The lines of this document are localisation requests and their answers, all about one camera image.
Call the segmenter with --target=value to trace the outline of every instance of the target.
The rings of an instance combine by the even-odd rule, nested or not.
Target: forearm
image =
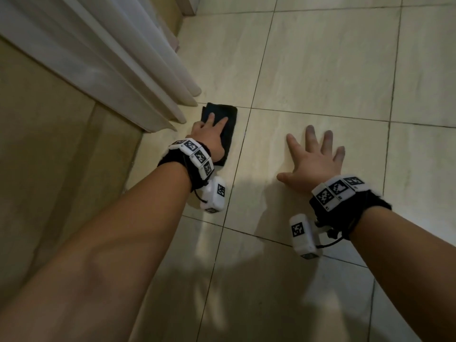
[[[167,163],[89,221],[3,311],[0,340],[126,340],[190,188]]]
[[[456,336],[456,247],[382,207],[364,212],[350,239],[420,338]]]

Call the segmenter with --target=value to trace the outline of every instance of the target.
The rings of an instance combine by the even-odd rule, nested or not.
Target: curtain fold
[[[0,0],[0,34],[146,131],[201,93],[149,0]]]

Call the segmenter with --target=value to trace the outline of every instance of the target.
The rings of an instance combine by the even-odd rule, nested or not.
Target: hand
[[[339,175],[345,148],[338,147],[333,157],[333,132],[326,131],[320,148],[312,125],[305,129],[305,149],[287,134],[286,140],[294,162],[292,173],[278,173],[277,180],[299,193],[309,193],[320,183]]]
[[[211,151],[213,162],[220,161],[225,155],[225,149],[222,147],[220,134],[223,131],[228,118],[223,118],[214,126],[214,113],[210,113],[206,123],[202,121],[195,122],[191,128],[191,134],[187,138],[193,138],[206,145]]]

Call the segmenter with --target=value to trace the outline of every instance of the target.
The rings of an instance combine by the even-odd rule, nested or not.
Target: wristband
[[[191,192],[207,185],[214,172],[211,151],[192,138],[178,140],[168,146],[157,166],[169,162],[185,166],[191,181]]]
[[[310,204],[317,218],[316,225],[330,226],[330,238],[337,238],[342,232],[342,238],[350,240],[349,234],[369,207],[392,209],[380,194],[354,175],[335,176],[315,187],[312,195]]]

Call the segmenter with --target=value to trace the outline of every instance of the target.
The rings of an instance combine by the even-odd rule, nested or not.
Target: white device
[[[320,245],[318,234],[325,233],[329,227],[318,228],[315,231],[307,216],[300,213],[290,218],[290,229],[296,253],[307,260],[322,256],[322,250],[316,247]]]
[[[202,188],[202,200],[200,207],[209,213],[220,212],[225,208],[226,184],[219,176],[209,179],[209,183]]]

